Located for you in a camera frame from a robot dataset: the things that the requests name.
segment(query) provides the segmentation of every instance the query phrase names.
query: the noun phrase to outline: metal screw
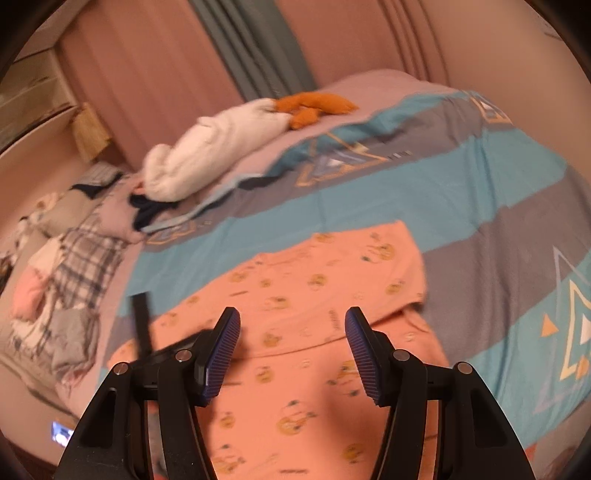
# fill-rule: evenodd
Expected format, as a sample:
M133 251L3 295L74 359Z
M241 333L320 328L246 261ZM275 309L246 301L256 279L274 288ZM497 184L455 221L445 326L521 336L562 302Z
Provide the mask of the metal screw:
M467 364L466 362L458 363L457 369L460 373L463 373L464 375L470 375L474 371L472 366L470 364Z
M174 357L179 362L186 362L187 360L191 360L192 356L191 350L179 350Z
M408 353L406 350L395 350L394 353L392 354L392 356L396 360L400 360L401 362L405 362L406 360L408 360L410 358L410 353Z
M125 362L120 362L113 367L113 373L115 375L123 375L127 370L129 370L129 365Z

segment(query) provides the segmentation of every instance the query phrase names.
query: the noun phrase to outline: pink t-shirt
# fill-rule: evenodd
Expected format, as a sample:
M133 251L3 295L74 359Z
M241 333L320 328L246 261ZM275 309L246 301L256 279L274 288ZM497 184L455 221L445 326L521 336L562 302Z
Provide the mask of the pink t-shirt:
M423 261L402 222L316 233L216 278L159 317L151 336L160 349L212 327L226 306L241 314L241 338L220 396L200 411L219 476L365 480L388 412L363 391L345 339L345 312L361 307L396 348L446 366L414 308L425 294ZM135 356L135 342L127 342L109 365ZM437 410L430 406L422 478L433 474L436 434Z

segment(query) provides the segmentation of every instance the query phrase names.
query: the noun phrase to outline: orange stuffed toy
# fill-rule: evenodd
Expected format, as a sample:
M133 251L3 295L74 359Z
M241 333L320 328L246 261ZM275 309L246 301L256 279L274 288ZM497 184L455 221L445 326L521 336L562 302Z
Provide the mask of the orange stuffed toy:
M292 130L315 124L322 113L343 115L358 108L354 103L334 93L302 92L275 100L275 109L278 112L292 114Z

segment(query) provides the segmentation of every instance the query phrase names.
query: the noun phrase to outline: wooden shelf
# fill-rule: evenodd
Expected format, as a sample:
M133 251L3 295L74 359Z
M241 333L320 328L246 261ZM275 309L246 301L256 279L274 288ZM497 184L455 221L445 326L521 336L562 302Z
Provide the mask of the wooden shelf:
M76 107L53 50L14 63L0 83L0 170L59 133Z

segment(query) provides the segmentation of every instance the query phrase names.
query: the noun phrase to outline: blue and gray duvet cover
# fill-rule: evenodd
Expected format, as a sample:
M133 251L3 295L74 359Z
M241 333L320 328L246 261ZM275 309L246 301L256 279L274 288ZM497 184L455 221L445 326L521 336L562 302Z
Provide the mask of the blue and gray duvet cover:
M257 253L396 220L450 362L476 367L531 446L591 392L591 190L477 94L413 96L290 148L152 234L126 296L149 291L156 318ZM133 335L124 300L105 358Z

